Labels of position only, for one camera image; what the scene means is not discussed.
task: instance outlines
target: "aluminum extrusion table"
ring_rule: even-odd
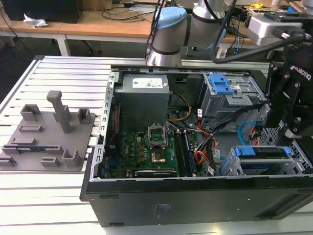
[[[24,104],[34,103],[42,111],[53,111],[45,97],[50,90],[60,90],[63,102],[71,111],[77,111],[83,106],[98,115],[87,149],[87,153],[90,153],[95,145],[96,138],[93,135],[98,130],[111,64],[144,65],[144,60],[56,56],[34,60],[0,105],[0,146],[7,143],[20,123],[20,111]],[[215,65],[210,61],[183,61],[183,65],[254,69],[261,70],[265,75],[268,72],[267,63]],[[85,168],[86,164],[81,172],[76,173],[0,171],[0,234],[313,234],[313,204],[283,220],[104,229],[98,224],[89,203],[79,200]]]

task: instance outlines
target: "motherboard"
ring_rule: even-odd
[[[198,146],[195,132],[154,130],[121,133],[119,144],[107,150],[101,175],[105,178],[204,175],[202,169],[196,169],[194,160],[194,149]]]

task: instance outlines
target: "green circuit board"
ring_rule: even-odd
[[[174,132],[167,133],[167,147],[149,147],[148,131],[144,132],[123,132],[119,158],[116,158],[117,165],[114,169],[106,167],[108,177],[125,178],[126,171],[136,170],[174,170],[179,177],[179,167],[176,156]],[[163,133],[152,133],[153,141],[162,141]],[[197,136],[195,132],[188,132],[189,147],[194,152],[197,147]],[[205,176],[202,168],[198,168],[197,176]]]

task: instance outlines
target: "light blue robot joint cap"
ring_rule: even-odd
[[[165,7],[161,10],[156,28],[169,28],[181,22],[186,16],[187,12],[184,8],[177,6]]]

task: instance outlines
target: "blue cable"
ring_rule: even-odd
[[[237,50],[236,50],[236,55],[237,55],[238,52],[239,52],[239,47],[240,47],[240,37],[238,37],[238,46],[237,46]]]
[[[239,126],[239,128],[238,128],[238,138],[239,138],[240,142],[241,142],[243,145],[247,145],[247,143],[246,143],[245,140],[244,140],[244,137],[243,137],[243,134],[242,134],[242,129],[243,129],[243,127],[244,127],[245,125],[247,125],[247,124],[250,124],[250,125],[252,125],[252,126],[256,126],[255,123],[250,122],[250,121],[246,121],[246,122],[244,122],[243,124],[241,124],[241,125]]]

